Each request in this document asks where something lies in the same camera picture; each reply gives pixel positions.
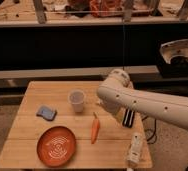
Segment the silver robot base dome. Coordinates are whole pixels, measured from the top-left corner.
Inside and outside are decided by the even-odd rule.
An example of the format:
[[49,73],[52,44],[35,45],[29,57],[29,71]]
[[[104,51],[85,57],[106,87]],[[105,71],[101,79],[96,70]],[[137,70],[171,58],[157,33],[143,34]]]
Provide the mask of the silver robot base dome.
[[160,54],[167,64],[177,56],[188,57],[188,39],[174,40],[160,46]]

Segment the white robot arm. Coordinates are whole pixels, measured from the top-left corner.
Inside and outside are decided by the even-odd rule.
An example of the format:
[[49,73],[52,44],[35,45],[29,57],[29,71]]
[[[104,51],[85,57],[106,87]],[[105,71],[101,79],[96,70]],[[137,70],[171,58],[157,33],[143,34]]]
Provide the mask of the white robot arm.
[[135,90],[129,83],[124,70],[110,72],[96,90],[105,110],[116,115],[121,107],[129,108],[188,130],[188,97]]

